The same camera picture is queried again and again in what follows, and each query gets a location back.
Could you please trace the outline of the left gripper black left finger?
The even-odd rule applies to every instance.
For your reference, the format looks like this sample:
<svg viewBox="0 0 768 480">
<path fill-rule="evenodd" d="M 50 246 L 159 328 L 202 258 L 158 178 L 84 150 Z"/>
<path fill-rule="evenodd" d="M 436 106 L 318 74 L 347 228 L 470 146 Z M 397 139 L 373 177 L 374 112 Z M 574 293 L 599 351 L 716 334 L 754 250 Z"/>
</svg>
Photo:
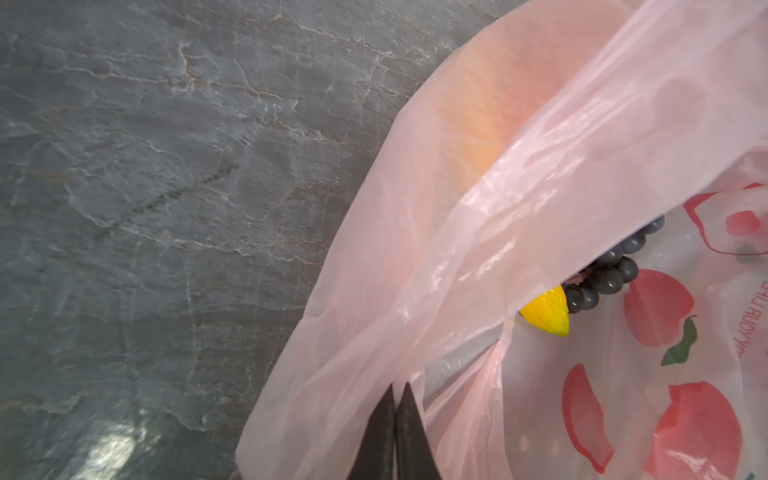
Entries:
<svg viewBox="0 0 768 480">
<path fill-rule="evenodd" d="M 396 404 L 389 386 L 369 417 L 348 480 L 392 480 L 396 446 Z"/>
</svg>

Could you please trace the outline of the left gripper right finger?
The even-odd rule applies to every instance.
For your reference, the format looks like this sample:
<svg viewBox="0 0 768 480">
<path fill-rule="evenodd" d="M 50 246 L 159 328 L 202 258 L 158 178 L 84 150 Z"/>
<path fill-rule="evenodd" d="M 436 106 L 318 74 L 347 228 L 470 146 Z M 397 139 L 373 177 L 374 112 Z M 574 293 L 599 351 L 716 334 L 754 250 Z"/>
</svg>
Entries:
<svg viewBox="0 0 768 480">
<path fill-rule="evenodd" d="M 395 414 L 396 470 L 400 480 L 441 480 L 410 383 Z"/>
</svg>

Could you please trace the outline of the pink plastic bag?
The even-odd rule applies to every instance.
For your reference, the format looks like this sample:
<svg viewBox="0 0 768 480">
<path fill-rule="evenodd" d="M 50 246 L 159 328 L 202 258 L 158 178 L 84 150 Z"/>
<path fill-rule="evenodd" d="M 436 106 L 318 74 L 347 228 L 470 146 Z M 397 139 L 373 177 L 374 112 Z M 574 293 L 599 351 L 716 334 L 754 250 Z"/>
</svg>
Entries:
<svg viewBox="0 0 768 480">
<path fill-rule="evenodd" d="M 397 410 L 410 383 L 442 479 L 765 478 L 766 3 L 528 1 L 476 37 L 582 66 L 468 188 L 448 118 L 462 46 L 408 101 L 240 476 L 347 479 L 381 397 Z M 522 318 L 660 216 L 638 278 L 567 337 Z"/>
</svg>

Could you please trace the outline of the orange fake fruit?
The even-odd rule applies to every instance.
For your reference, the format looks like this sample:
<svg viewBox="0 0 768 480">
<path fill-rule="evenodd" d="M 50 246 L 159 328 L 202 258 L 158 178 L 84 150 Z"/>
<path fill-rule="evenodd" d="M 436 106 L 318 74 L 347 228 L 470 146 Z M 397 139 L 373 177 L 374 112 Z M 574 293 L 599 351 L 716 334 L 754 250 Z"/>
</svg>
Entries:
<svg viewBox="0 0 768 480">
<path fill-rule="evenodd" d="M 476 37 L 454 57 L 448 118 L 450 146 L 472 186 L 498 159 L 518 130 L 581 68 L 577 57 L 555 48 L 506 45 Z"/>
</svg>

